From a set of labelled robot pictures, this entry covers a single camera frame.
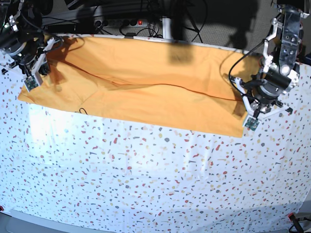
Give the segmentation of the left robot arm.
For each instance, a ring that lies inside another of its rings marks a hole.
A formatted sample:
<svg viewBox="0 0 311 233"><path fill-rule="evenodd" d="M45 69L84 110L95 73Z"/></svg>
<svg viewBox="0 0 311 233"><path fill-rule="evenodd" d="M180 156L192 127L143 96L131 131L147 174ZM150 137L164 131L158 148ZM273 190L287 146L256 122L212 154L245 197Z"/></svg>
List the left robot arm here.
<svg viewBox="0 0 311 233"><path fill-rule="evenodd" d="M303 39L301 21L310 15L311 2L276 0L271 5L279 13L271 20L268 35L258 44L263 52L257 74L248 82L228 76L241 95L247 112L244 124L248 127L284 110L278 98L297 86L300 75L296 59Z"/></svg>

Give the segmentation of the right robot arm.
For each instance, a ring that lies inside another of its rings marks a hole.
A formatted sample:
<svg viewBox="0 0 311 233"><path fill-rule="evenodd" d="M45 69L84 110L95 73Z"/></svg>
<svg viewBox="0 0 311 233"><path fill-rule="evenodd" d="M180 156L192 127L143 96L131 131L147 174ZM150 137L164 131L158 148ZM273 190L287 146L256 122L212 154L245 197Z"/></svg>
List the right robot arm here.
<svg viewBox="0 0 311 233"><path fill-rule="evenodd" d="M30 76L32 68L48 49L48 39L62 46L63 40L42 27L43 16L53 8L52 0L2 0L0 2L0 50L8 54L22 73Z"/></svg>

